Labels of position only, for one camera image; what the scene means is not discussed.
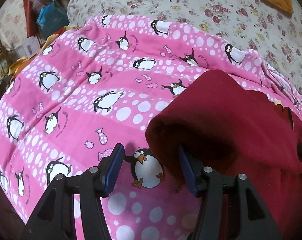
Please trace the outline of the dark red knitted garment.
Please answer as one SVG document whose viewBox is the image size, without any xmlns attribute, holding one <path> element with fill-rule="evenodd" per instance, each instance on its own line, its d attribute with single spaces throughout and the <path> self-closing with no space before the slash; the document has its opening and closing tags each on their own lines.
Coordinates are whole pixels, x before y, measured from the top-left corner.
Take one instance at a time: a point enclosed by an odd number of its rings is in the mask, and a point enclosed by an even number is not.
<svg viewBox="0 0 302 240">
<path fill-rule="evenodd" d="M 179 148 L 221 174 L 245 173 L 282 237 L 302 239 L 302 121 L 290 108 L 209 70 L 151 120 L 145 137 L 180 183 Z"/>
</svg>

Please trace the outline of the white cardboard box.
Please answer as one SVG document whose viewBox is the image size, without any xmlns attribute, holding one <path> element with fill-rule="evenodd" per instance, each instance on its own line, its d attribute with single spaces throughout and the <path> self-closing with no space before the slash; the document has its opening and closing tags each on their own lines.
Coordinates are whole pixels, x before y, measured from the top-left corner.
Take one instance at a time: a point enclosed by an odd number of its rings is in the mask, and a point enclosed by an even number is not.
<svg viewBox="0 0 302 240">
<path fill-rule="evenodd" d="M 28 59 L 36 55 L 40 51 L 40 42 L 38 37 L 31 36 L 16 49 L 19 58 L 27 57 Z"/>
</svg>

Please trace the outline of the floral print quilt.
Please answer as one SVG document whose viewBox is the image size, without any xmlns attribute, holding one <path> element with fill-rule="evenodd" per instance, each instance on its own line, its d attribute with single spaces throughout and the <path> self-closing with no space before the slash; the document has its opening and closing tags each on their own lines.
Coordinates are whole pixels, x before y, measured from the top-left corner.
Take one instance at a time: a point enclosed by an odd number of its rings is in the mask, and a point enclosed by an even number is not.
<svg viewBox="0 0 302 240">
<path fill-rule="evenodd" d="M 72 26 L 97 14 L 192 24 L 239 49 L 258 51 L 302 94 L 302 6 L 297 0 L 292 5 L 289 15 L 262 0 L 70 0 L 67 14 Z"/>
</svg>

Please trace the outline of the blue plastic bag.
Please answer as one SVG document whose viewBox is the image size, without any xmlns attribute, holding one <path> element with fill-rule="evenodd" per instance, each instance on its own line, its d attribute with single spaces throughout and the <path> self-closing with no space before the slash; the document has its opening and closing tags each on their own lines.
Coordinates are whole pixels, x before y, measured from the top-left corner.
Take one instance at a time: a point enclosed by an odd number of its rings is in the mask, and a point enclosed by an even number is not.
<svg viewBox="0 0 302 240">
<path fill-rule="evenodd" d="M 46 39 L 62 27 L 69 25 L 69 19 L 66 10 L 53 1 L 40 10 L 36 23 L 41 37 Z"/>
</svg>

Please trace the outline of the pink penguin print blanket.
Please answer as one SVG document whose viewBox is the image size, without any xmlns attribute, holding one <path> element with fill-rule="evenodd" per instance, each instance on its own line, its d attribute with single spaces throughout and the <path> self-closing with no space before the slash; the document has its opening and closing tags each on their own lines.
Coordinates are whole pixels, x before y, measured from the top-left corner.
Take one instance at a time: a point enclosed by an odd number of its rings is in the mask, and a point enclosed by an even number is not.
<svg viewBox="0 0 302 240">
<path fill-rule="evenodd" d="M 95 16 L 27 63 L 0 100 L 0 185 L 27 221 L 57 172 L 81 174 L 121 143 L 124 163 L 103 202 L 114 239 L 178 239 L 193 200 L 150 149 L 151 120 L 196 79 L 221 70 L 302 121 L 302 96 L 255 50 L 182 23 Z"/>
</svg>

